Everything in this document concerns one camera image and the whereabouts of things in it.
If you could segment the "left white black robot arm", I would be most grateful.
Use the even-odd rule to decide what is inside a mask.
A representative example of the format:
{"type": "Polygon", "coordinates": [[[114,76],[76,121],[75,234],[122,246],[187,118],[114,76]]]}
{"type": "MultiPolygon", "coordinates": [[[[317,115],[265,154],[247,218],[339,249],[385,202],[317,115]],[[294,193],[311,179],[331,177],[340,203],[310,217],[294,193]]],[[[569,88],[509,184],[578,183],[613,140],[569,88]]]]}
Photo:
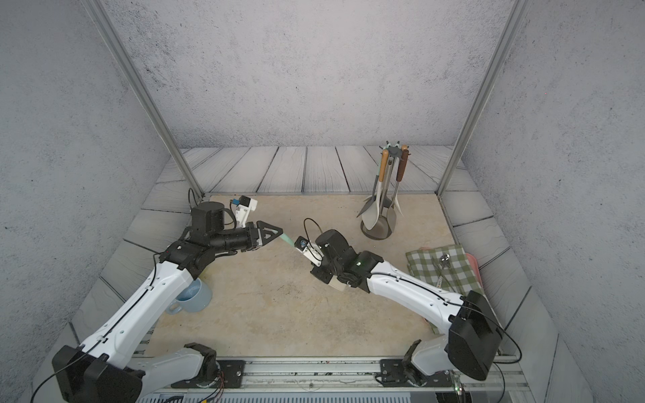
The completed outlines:
{"type": "Polygon", "coordinates": [[[54,378],[66,402],[135,402],[176,383],[209,387],[223,383],[217,353],[191,343],[174,354],[144,363],[133,358],[144,335],[215,260],[258,250],[279,238],[282,228],[234,218],[223,203],[205,201],[191,209],[180,238],[153,256],[154,269],[136,292],[79,346],[62,347],[52,359],[54,378]]]}

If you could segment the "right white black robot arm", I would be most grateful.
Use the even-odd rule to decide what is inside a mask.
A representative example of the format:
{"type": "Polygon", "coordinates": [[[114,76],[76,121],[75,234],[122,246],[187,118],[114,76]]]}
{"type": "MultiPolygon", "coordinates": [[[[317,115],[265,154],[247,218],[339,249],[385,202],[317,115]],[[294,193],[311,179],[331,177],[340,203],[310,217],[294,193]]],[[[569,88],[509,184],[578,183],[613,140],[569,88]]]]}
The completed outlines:
{"type": "Polygon", "coordinates": [[[428,285],[379,255],[356,253],[335,229],[313,242],[299,238],[295,245],[312,262],[312,275],[323,283],[337,280],[385,297],[438,329],[436,339],[415,341],[401,361],[409,384],[425,386],[431,376],[453,370],[471,379],[487,379],[504,332],[484,295],[472,290],[463,296],[428,285]]]}

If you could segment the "grey utensil rack stand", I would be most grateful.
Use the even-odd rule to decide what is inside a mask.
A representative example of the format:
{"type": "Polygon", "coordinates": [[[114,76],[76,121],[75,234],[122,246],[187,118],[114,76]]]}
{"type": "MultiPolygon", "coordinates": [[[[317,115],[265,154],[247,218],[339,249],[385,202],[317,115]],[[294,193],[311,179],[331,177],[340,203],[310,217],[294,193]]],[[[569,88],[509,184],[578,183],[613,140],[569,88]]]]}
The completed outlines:
{"type": "MultiPolygon", "coordinates": [[[[379,207],[380,216],[378,222],[376,223],[376,226],[374,226],[372,230],[366,230],[364,228],[362,220],[360,224],[360,229],[367,238],[373,240],[385,240],[389,238],[396,228],[397,218],[399,216],[403,216],[403,214],[401,215],[393,208],[391,208],[391,198],[393,196],[396,185],[396,173],[399,166],[399,161],[401,159],[401,146],[402,145],[399,142],[397,142],[396,144],[388,143],[384,148],[389,150],[389,160],[386,166],[385,179],[383,181],[383,188],[381,193],[381,201],[379,207]]],[[[375,179],[372,194],[376,193],[377,176],[375,179]]]]}

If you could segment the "light blue mug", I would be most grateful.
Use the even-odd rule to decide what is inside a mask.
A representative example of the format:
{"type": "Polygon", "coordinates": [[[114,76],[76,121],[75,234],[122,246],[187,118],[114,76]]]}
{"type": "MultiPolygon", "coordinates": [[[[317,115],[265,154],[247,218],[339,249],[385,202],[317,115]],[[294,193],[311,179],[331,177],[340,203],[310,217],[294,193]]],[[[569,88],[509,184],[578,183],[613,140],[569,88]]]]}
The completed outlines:
{"type": "Polygon", "coordinates": [[[204,310],[211,302],[213,292],[201,279],[194,280],[166,308],[168,315],[179,312],[196,313],[204,310]]]}

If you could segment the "metal spoon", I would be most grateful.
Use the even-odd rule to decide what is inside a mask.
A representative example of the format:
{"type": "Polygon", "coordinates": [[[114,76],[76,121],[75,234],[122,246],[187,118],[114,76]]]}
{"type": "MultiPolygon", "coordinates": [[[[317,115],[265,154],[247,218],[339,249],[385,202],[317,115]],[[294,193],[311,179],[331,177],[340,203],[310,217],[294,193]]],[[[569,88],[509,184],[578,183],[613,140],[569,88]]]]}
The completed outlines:
{"type": "Polygon", "coordinates": [[[448,278],[443,274],[444,269],[450,269],[451,268],[451,263],[450,263],[450,255],[449,254],[443,254],[439,258],[436,258],[433,261],[433,265],[437,272],[439,273],[439,276],[445,281],[445,283],[450,287],[450,289],[453,289],[452,285],[450,284],[448,278]]]}

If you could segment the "green checkered cloth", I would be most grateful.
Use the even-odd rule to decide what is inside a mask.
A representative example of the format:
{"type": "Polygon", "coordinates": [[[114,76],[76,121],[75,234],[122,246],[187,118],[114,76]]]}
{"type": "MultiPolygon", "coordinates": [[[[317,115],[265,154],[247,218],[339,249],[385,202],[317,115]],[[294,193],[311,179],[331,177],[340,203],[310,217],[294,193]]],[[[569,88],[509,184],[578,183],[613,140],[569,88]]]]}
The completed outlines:
{"type": "Polygon", "coordinates": [[[406,253],[407,269],[410,275],[429,285],[434,285],[448,292],[456,292],[467,296],[471,290],[484,295],[473,270],[470,268],[466,252],[461,244],[447,245],[439,248],[423,248],[406,253]],[[448,278],[453,289],[445,283],[433,265],[433,261],[443,254],[450,255],[450,269],[444,269],[443,274],[448,278]]]}

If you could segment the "pink plate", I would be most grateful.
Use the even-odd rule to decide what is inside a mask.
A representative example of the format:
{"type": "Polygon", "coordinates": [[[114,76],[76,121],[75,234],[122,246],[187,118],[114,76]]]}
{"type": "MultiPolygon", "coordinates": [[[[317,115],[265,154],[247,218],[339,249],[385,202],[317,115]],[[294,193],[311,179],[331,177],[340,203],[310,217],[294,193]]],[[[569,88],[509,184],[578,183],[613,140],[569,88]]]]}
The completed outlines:
{"type": "Polygon", "coordinates": [[[473,270],[473,273],[475,274],[475,278],[477,279],[480,288],[482,288],[483,287],[483,281],[482,281],[482,278],[481,278],[481,275],[480,275],[479,264],[477,262],[477,259],[475,258],[474,255],[472,255],[470,253],[466,253],[465,255],[466,255],[467,259],[468,259],[470,268],[473,270]]]}

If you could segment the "aluminium mounting rail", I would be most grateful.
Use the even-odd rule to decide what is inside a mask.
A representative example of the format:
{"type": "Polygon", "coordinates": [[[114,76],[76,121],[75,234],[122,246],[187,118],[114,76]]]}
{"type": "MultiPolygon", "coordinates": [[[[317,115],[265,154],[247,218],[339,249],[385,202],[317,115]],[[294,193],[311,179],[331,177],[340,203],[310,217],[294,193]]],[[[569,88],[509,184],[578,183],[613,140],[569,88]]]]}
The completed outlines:
{"type": "Polygon", "coordinates": [[[522,369],[511,357],[502,359],[484,381],[458,370],[450,372],[449,388],[383,387],[375,381],[382,359],[228,358],[246,361],[240,389],[171,389],[144,391],[136,402],[533,402],[522,369]]]}

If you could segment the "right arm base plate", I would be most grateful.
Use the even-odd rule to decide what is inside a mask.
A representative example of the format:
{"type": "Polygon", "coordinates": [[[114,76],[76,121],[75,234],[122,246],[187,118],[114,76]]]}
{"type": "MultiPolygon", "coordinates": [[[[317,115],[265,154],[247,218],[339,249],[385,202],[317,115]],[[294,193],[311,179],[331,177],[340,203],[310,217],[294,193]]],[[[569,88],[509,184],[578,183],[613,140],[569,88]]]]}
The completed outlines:
{"type": "Polygon", "coordinates": [[[454,385],[450,372],[425,375],[403,359],[382,359],[375,381],[383,387],[449,388],[454,385]]]}

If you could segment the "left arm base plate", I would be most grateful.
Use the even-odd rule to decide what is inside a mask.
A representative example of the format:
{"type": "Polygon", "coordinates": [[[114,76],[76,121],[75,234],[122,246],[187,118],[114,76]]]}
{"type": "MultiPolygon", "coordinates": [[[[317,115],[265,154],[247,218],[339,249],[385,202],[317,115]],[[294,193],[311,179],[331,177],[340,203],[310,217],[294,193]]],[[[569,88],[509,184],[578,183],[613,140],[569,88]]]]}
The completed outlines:
{"type": "Polygon", "coordinates": [[[240,389],[245,365],[246,361],[242,359],[219,359],[195,377],[171,384],[171,389],[240,389]]]}

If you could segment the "right aluminium frame post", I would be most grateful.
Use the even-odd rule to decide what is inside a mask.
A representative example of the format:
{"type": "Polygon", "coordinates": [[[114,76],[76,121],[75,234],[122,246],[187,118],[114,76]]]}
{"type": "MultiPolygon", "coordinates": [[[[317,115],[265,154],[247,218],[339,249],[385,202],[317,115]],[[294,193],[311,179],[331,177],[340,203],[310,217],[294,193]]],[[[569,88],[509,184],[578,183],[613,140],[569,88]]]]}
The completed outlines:
{"type": "Polygon", "coordinates": [[[492,54],[490,63],[485,71],[484,78],[482,79],[479,90],[475,95],[474,102],[471,105],[460,134],[456,139],[452,154],[448,159],[448,164],[443,172],[441,180],[438,183],[436,195],[439,199],[441,199],[443,194],[448,191],[449,183],[452,180],[459,161],[475,132],[475,127],[485,109],[485,105],[488,102],[490,94],[495,87],[497,77],[502,71],[502,67],[504,66],[510,49],[512,48],[512,43],[517,36],[517,32],[521,28],[522,21],[525,19],[530,3],[531,1],[528,0],[517,0],[512,5],[510,15],[492,54]]]}

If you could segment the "aluminium frame post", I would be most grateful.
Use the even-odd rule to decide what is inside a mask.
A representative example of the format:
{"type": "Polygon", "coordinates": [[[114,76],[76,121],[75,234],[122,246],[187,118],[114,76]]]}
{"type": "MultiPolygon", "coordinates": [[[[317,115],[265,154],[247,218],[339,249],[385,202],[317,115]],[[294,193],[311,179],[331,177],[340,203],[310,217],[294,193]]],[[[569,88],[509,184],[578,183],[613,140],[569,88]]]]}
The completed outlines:
{"type": "Polygon", "coordinates": [[[531,1],[528,0],[517,0],[512,5],[510,15],[492,54],[490,63],[485,71],[484,78],[482,79],[479,90],[475,95],[474,102],[471,105],[460,134],[456,139],[452,154],[448,159],[448,164],[443,172],[441,180],[438,183],[436,195],[439,199],[441,199],[443,194],[448,191],[449,183],[452,180],[459,161],[475,132],[475,127],[485,109],[485,105],[488,102],[490,94],[495,87],[497,77],[502,71],[502,67],[504,66],[510,49],[512,48],[512,43],[517,36],[517,32],[521,28],[522,21],[525,19],[530,3],[531,1]]]}
{"type": "Polygon", "coordinates": [[[183,153],[181,153],[166,121],[163,119],[161,112],[144,84],[144,80],[135,67],[134,62],[132,62],[122,40],[119,38],[119,35],[114,28],[108,13],[102,5],[102,2],[98,0],[83,0],[82,4],[90,19],[95,24],[99,35],[101,35],[114,60],[117,62],[121,72],[124,74],[141,107],[152,122],[156,133],[161,138],[164,146],[166,146],[166,149],[170,153],[173,161],[175,161],[179,171],[188,182],[195,196],[197,196],[199,200],[202,200],[205,196],[205,191],[203,191],[203,188],[199,185],[192,169],[186,162],[186,158],[183,156],[183,153]]]}

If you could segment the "left aluminium frame post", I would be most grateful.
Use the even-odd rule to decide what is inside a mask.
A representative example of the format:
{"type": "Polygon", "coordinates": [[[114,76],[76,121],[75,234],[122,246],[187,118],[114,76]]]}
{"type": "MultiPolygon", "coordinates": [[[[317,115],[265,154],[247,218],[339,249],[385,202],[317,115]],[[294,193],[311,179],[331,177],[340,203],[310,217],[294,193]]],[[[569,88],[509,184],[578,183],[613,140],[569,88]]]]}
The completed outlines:
{"type": "Polygon", "coordinates": [[[166,146],[166,149],[170,153],[173,161],[175,161],[179,171],[188,182],[195,196],[197,196],[199,200],[202,200],[205,196],[205,191],[203,191],[203,188],[199,185],[192,169],[186,162],[186,158],[183,156],[183,153],[181,153],[166,121],[163,119],[161,112],[144,84],[144,80],[135,67],[134,62],[132,62],[122,40],[119,38],[119,35],[114,28],[108,13],[102,5],[102,2],[98,0],[83,0],[82,4],[90,19],[95,24],[99,35],[101,35],[114,60],[117,62],[121,72],[124,74],[141,107],[152,122],[156,133],[161,138],[164,146],[166,146]]]}

